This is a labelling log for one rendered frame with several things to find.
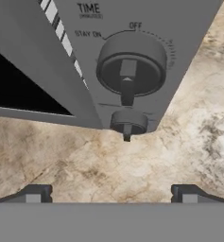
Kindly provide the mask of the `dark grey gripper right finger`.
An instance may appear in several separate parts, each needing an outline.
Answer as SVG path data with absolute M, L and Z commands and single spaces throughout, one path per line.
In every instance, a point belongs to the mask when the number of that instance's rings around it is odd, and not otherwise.
M 208 194 L 195 184 L 173 184 L 171 193 L 171 202 L 176 203 L 224 202 L 224 198 Z

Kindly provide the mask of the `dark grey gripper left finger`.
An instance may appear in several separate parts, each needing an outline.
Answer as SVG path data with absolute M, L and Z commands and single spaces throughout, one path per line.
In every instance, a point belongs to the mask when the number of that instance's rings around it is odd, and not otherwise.
M 0 198 L 0 203 L 52 203 L 53 187 L 50 184 L 29 184 L 22 190 Z

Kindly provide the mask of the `dark grey timer knob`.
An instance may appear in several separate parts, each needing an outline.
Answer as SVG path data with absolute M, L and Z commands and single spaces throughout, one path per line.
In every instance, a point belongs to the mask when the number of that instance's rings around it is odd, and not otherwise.
M 96 66 L 97 80 L 120 95 L 122 106 L 136 97 L 160 90 L 166 78 L 167 56 L 163 45 L 141 32 L 121 32 L 102 46 Z

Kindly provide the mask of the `grey toaster oven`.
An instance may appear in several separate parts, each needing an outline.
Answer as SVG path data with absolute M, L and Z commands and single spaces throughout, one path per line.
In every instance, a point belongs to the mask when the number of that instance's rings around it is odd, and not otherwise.
M 135 110 L 153 132 L 224 0 L 0 0 L 0 116 L 111 130 Z M 163 87 L 122 106 L 96 77 L 113 35 L 141 32 L 166 52 Z

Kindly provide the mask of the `small dark grey knob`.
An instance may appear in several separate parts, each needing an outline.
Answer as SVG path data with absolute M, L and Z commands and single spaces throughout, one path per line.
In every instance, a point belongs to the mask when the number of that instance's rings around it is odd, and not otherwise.
M 147 131 L 147 117 L 135 110 L 122 110 L 112 114 L 110 128 L 123 134 L 123 140 L 129 142 L 132 135 Z

